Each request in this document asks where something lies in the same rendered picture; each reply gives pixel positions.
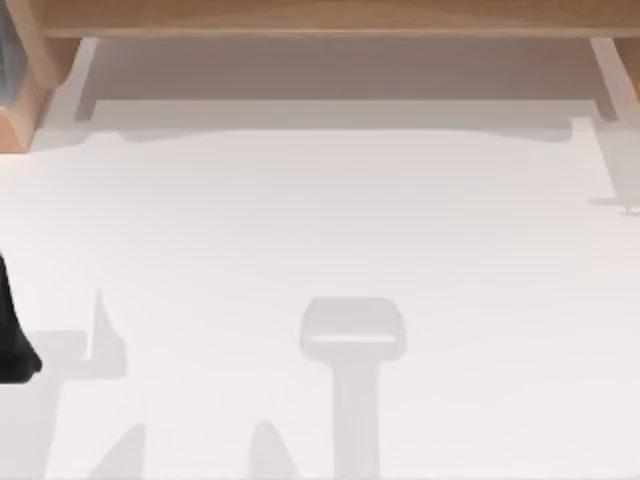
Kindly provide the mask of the wooden cupboard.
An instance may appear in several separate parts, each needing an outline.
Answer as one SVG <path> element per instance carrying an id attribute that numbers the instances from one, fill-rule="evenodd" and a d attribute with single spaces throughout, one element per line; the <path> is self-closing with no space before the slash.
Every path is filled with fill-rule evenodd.
<path id="1" fill-rule="evenodd" d="M 640 0 L 51 0 L 51 40 L 95 40 L 97 100 L 640 102 Z"/>

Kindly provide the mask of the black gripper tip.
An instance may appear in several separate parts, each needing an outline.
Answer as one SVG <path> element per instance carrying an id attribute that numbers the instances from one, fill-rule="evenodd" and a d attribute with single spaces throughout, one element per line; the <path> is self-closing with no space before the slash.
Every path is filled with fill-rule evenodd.
<path id="1" fill-rule="evenodd" d="M 0 384 L 24 384 L 43 362 L 16 314 L 4 257 L 0 254 Z"/>

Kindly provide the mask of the pale wooden drawer front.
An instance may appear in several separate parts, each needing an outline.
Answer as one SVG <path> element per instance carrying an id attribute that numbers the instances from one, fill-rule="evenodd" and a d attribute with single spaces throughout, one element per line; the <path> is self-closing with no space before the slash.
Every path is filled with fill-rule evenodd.
<path id="1" fill-rule="evenodd" d="M 49 95 L 68 78 L 78 39 L 47 30 L 57 0 L 0 0 L 0 154 L 29 150 Z"/>

